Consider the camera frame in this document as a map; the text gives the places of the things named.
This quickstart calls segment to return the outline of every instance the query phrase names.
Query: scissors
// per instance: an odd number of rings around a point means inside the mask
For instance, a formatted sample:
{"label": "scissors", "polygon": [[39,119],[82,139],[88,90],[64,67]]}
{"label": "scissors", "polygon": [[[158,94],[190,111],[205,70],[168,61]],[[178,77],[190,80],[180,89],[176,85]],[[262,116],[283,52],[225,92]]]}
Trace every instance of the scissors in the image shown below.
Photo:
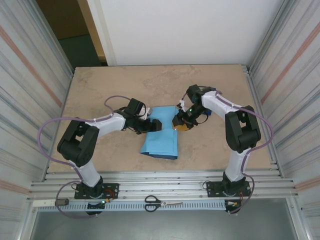
{"label": "scissors", "polygon": [[153,195],[147,196],[144,199],[144,201],[147,203],[146,205],[144,205],[144,209],[149,213],[154,212],[155,210],[157,210],[161,206],[180,205],[183,203],[182,201],[161,201]]}

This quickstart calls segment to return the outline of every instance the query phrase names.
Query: black mounting plate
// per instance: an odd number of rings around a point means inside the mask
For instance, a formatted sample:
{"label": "black mounting plate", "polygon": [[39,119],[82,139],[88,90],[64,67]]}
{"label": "black mounting plate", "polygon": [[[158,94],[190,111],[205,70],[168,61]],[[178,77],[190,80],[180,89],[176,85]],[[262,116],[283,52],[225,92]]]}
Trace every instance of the black mounting plate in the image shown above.
{"label": "black mounting plate", "polygon": [[240,191],[242,191],[243,197],[248,197],[251,193],[251,188],[248,181],[245,181],[236,192],[227,194],[224,191],[224,187],[221,181],[208,181],[206,184],[206,192],[208,198],[221,198],[221,197],[240,197]]}
{"label": "black mounting plate", "polygon": [[82,185],[78,183],[75,188],[74,199],[117,199],[119,193],[119,183],[103,183],[102,184],[102,194],[97,198],[92,198],[86,194],[85,188],[82,188]]}

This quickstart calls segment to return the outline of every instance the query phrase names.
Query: corrugated metal wall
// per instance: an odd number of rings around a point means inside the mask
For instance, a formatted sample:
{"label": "corrugated metal wall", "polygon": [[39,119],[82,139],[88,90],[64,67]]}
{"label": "corrugated metal wall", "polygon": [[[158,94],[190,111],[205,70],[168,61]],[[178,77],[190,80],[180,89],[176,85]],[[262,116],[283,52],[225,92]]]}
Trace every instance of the corrugated metal wall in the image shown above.
{"label": "corrugated metal wall", "polygon": [[[47,159],[38,128],[61,115],[72,78],[51,30],[32,0],[0,1],[0,239],[17,234],[32,181]],[[57,123],[42,136],[49,152]]]}
{"label": "corrugated metal wall", "polygon": [[320,1],[295,1],[254,64],[253,81],[286,177],[320,238]]}

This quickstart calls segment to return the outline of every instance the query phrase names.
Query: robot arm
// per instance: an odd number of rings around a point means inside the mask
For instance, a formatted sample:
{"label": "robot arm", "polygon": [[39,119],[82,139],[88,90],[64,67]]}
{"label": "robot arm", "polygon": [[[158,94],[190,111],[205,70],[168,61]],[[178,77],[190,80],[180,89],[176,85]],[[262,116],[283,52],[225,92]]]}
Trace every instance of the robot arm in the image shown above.
{"label": "robot arm", "polygon": [[92,162],[98,138],[126,128],[132,128],[137,134],[160,131],[162,124],[159,120],[147,119],[150,112],[151,109],[146,108],[143,102],[132,98],[128,106],[115,110],[114,114],[90,122],[70,122],[58,143],[57,151],[81,174],[82,184],[91,197],[96,198],[101,194],[103,183]]}
{"label": "robot arm", "polygon": [[247,163],[242,169],[243,159],[261,139],[257,118],[239,108],[250,111],[254,109],[251,106],[242,107],[230,102],[213,87],[200,89],[197,85],[192,85],[186,91],[186,95],[193,105],[187,109],[184,107],[184,102],[180,101],[178,104],[180,110],[172,120],[173,127],[182,131],[192,129],[198,125],[196,119],[207,109],[225,120],[225,136],[231,148],[231,155],[223,174],[222,184],[223,191],[233,195],[235,191],[239,191],[240,185],[245,183],[246,177],[242,174],[242,170],[245,170]]}

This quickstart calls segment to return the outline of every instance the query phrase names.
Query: black scissor handle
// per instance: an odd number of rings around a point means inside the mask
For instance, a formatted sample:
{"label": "black scissor handle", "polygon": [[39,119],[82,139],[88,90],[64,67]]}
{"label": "black scissor handle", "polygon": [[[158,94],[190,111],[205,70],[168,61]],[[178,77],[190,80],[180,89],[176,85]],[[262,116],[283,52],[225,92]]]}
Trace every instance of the black scissor handle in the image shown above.
{"label": "black scissor handle", "polygon": [[144,205],[144,209],[148,212],[148,213],[152,213],[154,212],[155,210],[157,210],[158,208],[161,207],[161,204],[160,203],[150,203],[150,204],[146,204]]}
{"label": "black scissor handle", "polygon": [[147,204],[161,204],[161,201],[156,197],[156,196],[153,196],[153,195],[149,195],[147,196],[144,201],[147,203]]}

